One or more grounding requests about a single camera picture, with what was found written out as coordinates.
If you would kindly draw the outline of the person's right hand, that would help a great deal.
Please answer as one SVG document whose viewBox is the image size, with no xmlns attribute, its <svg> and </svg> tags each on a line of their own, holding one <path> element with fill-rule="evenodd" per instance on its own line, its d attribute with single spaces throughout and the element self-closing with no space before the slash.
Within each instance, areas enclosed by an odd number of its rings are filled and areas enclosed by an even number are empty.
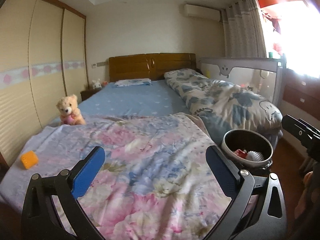
<svg viewBox="0 0 320 240">
<path fill-rule="evenodd" d="M 306 209 L 306 199 L 307 199 L 306 195 L 307 195 L 308 187 L 311 184 L 312 175 L 313 175 L 313 171 L 308 172 L 304 176 L 304 179 L 303 179 L 304 191 L 298 201 L 297 206 L 295 207 L 295 211 L 294 211 L 295 219 L 297 219 Z"/>
</svg>

